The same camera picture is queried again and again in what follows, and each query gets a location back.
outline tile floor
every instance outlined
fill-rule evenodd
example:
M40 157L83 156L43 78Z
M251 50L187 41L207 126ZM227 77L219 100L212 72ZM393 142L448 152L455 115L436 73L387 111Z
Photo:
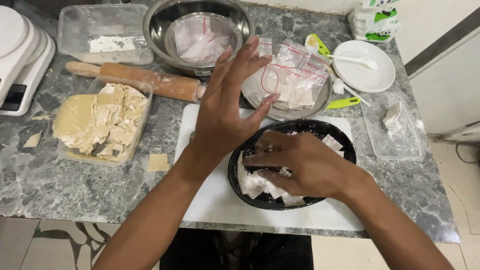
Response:
M437 244L457 270L480 269L480 166L455 145L430 143L461 244ZM461 147L465 159L473 148ZM0 218L0 270L89 270L119 225ZM315 236L315 269L387 269L369 239Z

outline black bowl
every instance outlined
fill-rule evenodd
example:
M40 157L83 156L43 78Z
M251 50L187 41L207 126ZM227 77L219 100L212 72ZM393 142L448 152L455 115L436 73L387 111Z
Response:
M228 180L230 181L230 185L232 186L233 191L235 192L235 194L237 194L238 197L240 197L240 199L242 199L244 202L251 206L267 210L286 210L305 207L325 200L325 198L304 197L303 200L306 203L305 205L286 207L283 204L283 200L281 197L273 199L270 194L261 193L257 198L251 199L248 195L244 195L241 193L237 178L237 163L240 152L243 151L243 157L252 155L255 152L255 143L266 130L275 130L285 134L310 132L317 136L317 138L319 139L323 139L325 138L325 136L330 135L343 145L341 151L344 151L344 158L352 162L353 164L357 164L357 155L355 153L355 148L353 147L352 142L345 133L343 133L339 128L330 123L319 120L298 119L271 124L258 130L257 133L255 133L246 142L244 142L241 146L235 149L235 151L233 151L230 157L230 161L228 162ZM245 170L250 173L264 169L272 168L245 166Z

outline rolling pin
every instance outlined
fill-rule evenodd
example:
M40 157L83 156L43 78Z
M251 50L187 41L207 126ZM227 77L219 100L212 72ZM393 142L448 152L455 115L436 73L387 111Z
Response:
M205 86L200 85L197 79L158 73L136 67L114 63L104 63L95 66L83 62L68 62L65 68L84 77L97 78L112 76L134 81L146 82L154 87L154 94L166 98L175 98L184 101L197 102L205 92Z

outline marble countertop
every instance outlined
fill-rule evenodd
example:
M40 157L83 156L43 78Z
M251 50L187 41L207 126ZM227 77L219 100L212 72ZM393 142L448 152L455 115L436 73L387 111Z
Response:
M256 19L256 34L303 43L316 33L333 51L351 40L344 16L293 11L264 6L247 6ZM422 161L385 161L372 150L360 106L327 110L323 115L346 118L351 125L358 165L370 172L385 193L435 242L459 242L452 210L440 181L440 174L428 147L423 123L396 42L377 44L392 59L396 79L389 92L401 94L419 127L426 148ZM131 162L107 167L60 159L58 140L52 137L56 109L69 96L84 93L92 79L69 74L65 63L75 59L55 54L28 113L21 117L0 116L0 215L46 220L121 223L127 214L165 175L147 172L150 153L168 154L173 163L183 108L188 102L155 97L144 135ZM176 73L156 59L145 68ZM348 93L335 98L349 98ZM251 108L242 97L240 106ZM31 120L48 114L52 120ZM36 148L23 148L33 134L44 135ZM272 233L368 237L366 232L301 228L277 228L204 222L183 222L182 227Z

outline black electrical cord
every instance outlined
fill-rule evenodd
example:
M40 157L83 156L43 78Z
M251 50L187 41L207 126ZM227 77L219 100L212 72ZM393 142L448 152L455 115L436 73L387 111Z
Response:
M456 155L458 156L458 158L465 162L465 163L477 163L478 161L477 160L474 160L474 161L465 161L461 156L460 154L458 153L458 147L460 145L463 145L463 146L473 146L473 147L476 147L478 149L480 149L480 147L478 145L475 145L475 144L471 144L471 143L466 143L466 142L457 142L456 145L455 145L455 152L456 152Z

